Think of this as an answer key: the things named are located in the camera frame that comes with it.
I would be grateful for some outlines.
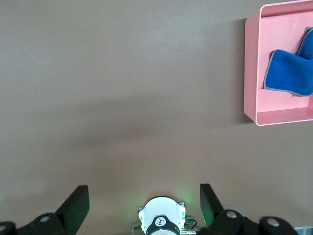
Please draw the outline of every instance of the pink tray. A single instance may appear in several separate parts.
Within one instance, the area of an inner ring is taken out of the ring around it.
[[[246,20],[244,113],[258,126],[313,120],[313,96],[263,89],[271,53],[295,53],[313,26],[313,0],[268,4]]]

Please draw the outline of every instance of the blue cloth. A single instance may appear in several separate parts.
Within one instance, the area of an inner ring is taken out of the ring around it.
[[[264,88],[298,96],[313,93],[313,27],[307,27],[296,54],[275,50],[269,60]]]

